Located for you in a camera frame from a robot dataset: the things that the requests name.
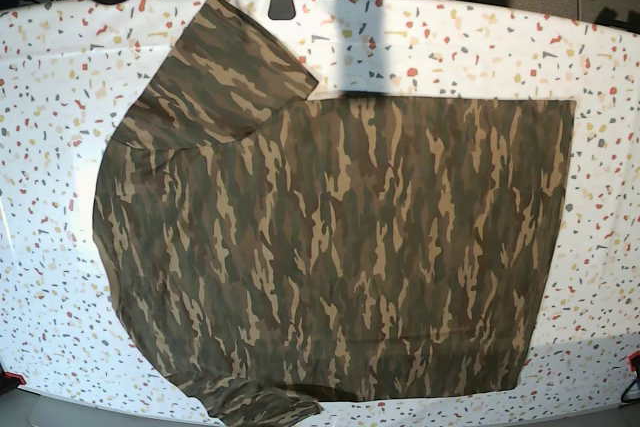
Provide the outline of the red table clamp right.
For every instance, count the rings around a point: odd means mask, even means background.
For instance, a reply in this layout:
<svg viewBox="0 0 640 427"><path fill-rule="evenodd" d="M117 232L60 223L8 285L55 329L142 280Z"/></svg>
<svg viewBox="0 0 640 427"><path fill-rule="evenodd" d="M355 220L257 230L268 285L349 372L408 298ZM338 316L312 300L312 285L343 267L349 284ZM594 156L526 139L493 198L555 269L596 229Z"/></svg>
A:
<svg viewBox="0 0 640 427"><path fill-rule="evenodd" d="M629 355L628 362L631 371L634 372L637 377L640 377L640 352L635 351Z"/></svg>

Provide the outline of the red table clamp left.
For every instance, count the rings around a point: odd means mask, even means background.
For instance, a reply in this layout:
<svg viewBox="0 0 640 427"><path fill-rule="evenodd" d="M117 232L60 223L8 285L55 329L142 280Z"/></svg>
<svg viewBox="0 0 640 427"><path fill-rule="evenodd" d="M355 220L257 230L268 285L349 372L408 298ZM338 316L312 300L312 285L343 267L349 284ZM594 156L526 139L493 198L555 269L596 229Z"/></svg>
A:
<svg viewBox="0 0 640 427"><path fill-rule="evenodd" d="M0 374L1 390L13 390L25 384L24 378L19 374L9 373L4 370Z"/></svg>

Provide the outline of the terrazzo patterned tablecloth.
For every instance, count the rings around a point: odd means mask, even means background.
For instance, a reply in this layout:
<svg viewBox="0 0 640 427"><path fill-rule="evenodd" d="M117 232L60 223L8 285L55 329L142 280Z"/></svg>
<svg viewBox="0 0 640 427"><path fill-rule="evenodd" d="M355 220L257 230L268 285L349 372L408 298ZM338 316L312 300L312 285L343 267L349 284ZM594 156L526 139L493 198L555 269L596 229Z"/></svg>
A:
<svg viewBox="0 0 640 427"><path fill-rule="evenodd" d="M210 424L136 351L91 234L102 152L206 0L42 3L1 15L1 363L29 390ZM480 426L618 402L639 347L639 38L452 0L227 0L322 94L372 90L577 103L563 226L518 386L329 404L317 426Z"/></svg>

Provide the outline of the camouflage T-shirt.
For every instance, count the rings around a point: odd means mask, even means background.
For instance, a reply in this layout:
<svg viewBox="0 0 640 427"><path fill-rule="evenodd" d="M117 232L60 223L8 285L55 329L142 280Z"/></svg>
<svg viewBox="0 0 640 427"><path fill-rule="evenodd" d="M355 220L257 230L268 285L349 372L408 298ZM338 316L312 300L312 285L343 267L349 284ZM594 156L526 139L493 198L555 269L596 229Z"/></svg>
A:
<svg viewBox="0 0 640 427"><path fill-rule="evenodd" d="M228 426L513 389L575 103L343 96L207 0L101 162L93 236L139 351Z"/></svg>

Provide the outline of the red table clamp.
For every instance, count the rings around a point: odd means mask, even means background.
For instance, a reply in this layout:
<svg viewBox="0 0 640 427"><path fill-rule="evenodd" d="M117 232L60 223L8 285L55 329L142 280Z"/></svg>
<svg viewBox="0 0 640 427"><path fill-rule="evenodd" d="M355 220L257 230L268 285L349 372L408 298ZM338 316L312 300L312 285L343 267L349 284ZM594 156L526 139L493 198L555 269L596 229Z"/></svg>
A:
<svg viewBox="0 0 640 427"><path fill-rule="evenodd" d="M19 374L9 373L4 370L0 374L1 390L13 390L25 384L24 378Z"/></svg>
<svg viewBox="0 0 640 427"><path fill-rule="evenodd" d="M631 371L634 372L637 377L640 377L640 352L635 351L629 355L628 362Z"/></svg>

